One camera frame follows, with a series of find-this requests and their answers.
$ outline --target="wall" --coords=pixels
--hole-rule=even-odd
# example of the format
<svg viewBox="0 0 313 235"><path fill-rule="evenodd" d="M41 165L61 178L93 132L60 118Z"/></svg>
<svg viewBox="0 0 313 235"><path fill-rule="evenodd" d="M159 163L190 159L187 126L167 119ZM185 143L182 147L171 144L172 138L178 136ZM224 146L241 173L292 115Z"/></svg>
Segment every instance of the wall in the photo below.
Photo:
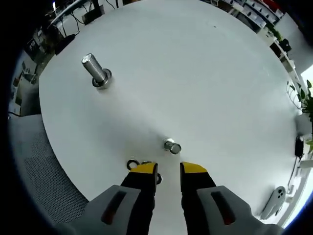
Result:
<svg viewBox="0 0 313 235"><path fill-rule="evenodd" d="M20 57L19 57L18 61L16 62L16 65L15 65L13 78L17 77L21 74L23 61L26 65L26 67L30 68L31 73L35 72L36 63L34 61L32 61L32 59L29 57L29 55L24 50L22 50Z"/></svg>
<svg viewBox="0 0 313 235"><path fill-rule="evenodd" d="M292 50L288 53L294 60L298 75L313 64L313 47L309 46L293 19L285 14L277 23L276 30L288 39Z"/></svg>

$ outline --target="desk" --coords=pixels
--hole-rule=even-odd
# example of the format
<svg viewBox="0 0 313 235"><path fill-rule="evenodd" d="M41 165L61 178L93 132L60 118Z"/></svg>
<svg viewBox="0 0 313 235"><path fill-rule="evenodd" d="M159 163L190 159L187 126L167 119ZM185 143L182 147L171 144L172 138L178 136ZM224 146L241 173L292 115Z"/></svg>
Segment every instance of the desk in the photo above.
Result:
<svg viewBox="0 0 313 235"><path fill-rule="evenodd" d="M112 71L98 91L81 64ZM179 163L201 164L261 212L287 186L295 127L288 74L248 27L201 1L139 1L87 25L40 77L47 136L66 174L92 200L121 184L131 158L159 163L150 234L186 234ZM162 148L164 138L182 146Z"/></svg>
<svg viewBox="0 0 313 235"><path fill-rule="evenodd" d="M277 40L275 40L274 43L282 52L279 59L284 64L287 72L294 71L295 70L294 62L288 57L287 53L282 49L282 47L279 45L279 42Z"/></svg>

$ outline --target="white tabletop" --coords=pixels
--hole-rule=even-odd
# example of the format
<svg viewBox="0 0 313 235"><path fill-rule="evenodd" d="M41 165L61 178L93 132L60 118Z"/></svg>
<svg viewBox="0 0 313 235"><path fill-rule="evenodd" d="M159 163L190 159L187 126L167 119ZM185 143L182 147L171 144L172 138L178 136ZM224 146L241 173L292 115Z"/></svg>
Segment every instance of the white tabletop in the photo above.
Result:
<svg viewBox="0 0 313 235"><path fill-rule="evenodd" d="M93 53L112 71L104 91L81 59ZM288 74L236 18L201 1L140 1L78 34L40 77L51 146L67 175L92 200L121 184L131 158L159 163L150 234L185 234L179 162L205 167L254 214L287 186L295 129ZM162 149L173 138L179 156Z"/></svg>

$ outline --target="green leaf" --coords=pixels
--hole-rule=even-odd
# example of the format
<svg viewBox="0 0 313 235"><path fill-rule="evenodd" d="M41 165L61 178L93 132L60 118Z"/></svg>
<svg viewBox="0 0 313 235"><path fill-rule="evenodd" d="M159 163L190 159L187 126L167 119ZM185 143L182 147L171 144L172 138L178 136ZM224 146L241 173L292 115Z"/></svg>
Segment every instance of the green leaf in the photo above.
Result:
<svg viewBox="0 0 313 235"><path fill-rule="evenodd" d="M300 91L300 95L301 95L301 99L305 99L305 93L304 93L304 91L302 89Z"/></svg>
<svg viewBox="0 0 313 235"><path fill-rule="evenodd" d="M309 80L307 80L307 85L308 85L308 88L311 88L312 87L312 84Z"/></svg>
<svg viewBox="0 0 313 235"><path fill-rule="evenodd" d="M313 152L313 142L307 142L307 144L310 146L309 153L312 153Z"/></svg>

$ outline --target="white round table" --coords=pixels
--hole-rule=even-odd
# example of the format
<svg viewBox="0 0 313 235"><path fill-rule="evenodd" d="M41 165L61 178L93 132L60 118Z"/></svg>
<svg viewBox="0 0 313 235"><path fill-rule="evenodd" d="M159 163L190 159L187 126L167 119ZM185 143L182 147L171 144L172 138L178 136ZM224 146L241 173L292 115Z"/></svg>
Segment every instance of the white round table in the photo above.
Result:
<svg viewBox="0 0 313 235"><path fill-rule="evenodd" d="M94 54L113 82L99 91L81 64ZM258 36L200 1L141 1L82 29L40 77L51 146L92 200L127 175L135 158L159 164L150 234L186 234L179 163L205 167L261 212L287 186L295 127L288 74ZM182 146L162 148L165 138Z"/></svg>

